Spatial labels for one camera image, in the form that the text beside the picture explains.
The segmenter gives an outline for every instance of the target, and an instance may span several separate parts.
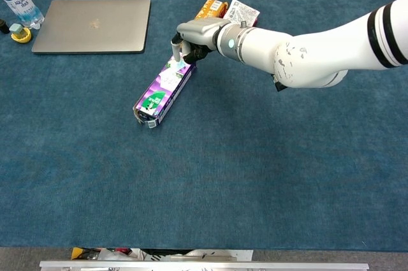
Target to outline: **silver laptop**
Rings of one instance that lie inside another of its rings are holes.
[[[143,52],[150,0],[53,0],[31,51]]]

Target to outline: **yellow object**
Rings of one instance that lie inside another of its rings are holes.
[[[18,39],[22,40],[23,38],[25,38],[27,36],[27,32],[24,30],[24,28],[21,28],[20,32],[13,32],[13,34],[15,35],[15,37],[17,37]]]
[[[28,43],[31,40],[31,31],[28,27],[23,28],[24,32],[27,33],[27,36],[24,38],[18,38],[16,34],[12,33],[11,38],[15,40],[17,43]]]
[[[81,249],[80,247],[74,247],[72,249],[72,254],[71,254],[71,259],[74,260],[75,258],[78,258],[82,254],[84,250]]]
[[[207,0],[201,10],[198,12],[196,18],[219,17],[223,18],[228,9],[227,2],[218,0]]]

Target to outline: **bottle cap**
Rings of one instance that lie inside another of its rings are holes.
[[[10,33],[7,24],[3,19],[0,19],[0,31],[4,34]]]
[[[10,32],[12,33],[20,33],[23,30],[23,26],[21,24],[12,24],[9,28]]]

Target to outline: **green logo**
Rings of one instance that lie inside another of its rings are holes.
[[[154,94],[151,94],[145,101],[143,101],[142,107],[146,108],[147,110],[157,108],[165,95],[166,93],[164,91],[156,91]]]

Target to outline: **orange package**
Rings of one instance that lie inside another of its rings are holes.
[[[220,17],[223,18],[228,9],[227,2],[221,2],[218,0],[207,0],[203,5],[201,10],[198,12],[196,18],[207,18],[207,17]]]

